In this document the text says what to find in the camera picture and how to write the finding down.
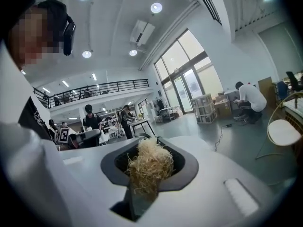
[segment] black chair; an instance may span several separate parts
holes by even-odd
[[[292,86],[293,91],[301,91],[303,90],[303,85],[299,85],[297,78],[294,77],[294,74],[291,71],[287,71],[286,74],[290,80],[290,85]]]

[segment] wood shavings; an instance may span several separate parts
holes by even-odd
[[[171,176],[174,161],[171,153],[157,144],[157,138],[139,142],[138,155],[128,159],[127,173],[135,192],[153,200],[157,197],[158,185]]]

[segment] air conditioner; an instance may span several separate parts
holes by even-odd
[[[133,28],[130,41],[137,43],[137,46],[146,44],[154,29],[154,25],[141,20],[137,20],[137,23]]]

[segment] floor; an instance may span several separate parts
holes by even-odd
[[[253,175],[268,184],[273,192],[280,192],[284,184],[274,184],[296,176],[296,162],[290,147],[278,148],[267,138],[267,123],[269,118],[264,115],[256,124],[244,125],[229,119],[216,119],[212,124],[197,124],[194,114],[186,114],[172,122],[155,124],[153,130],[157,136],[172,138],[182,135],[195,135],[214,146],[221,135],[221,127],[232,123],[232,127],[223,128],[223,137],[217,147],[217,152],[234,160]],[[152,135],[147,124],[146,132]],[[141,126],[136,132],[143,132]],[[126,136],[113,139],[109,143],[125,140]],[[268,153],[282,153],[284,156],[270,156],[255,160],[255,156],[263,146],[260,155]]]

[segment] white sleeve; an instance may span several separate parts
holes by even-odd
[[[239,88],[239,93],[240,93],[240,100],[241,101],[246,101],[246,92],[243,87]]]

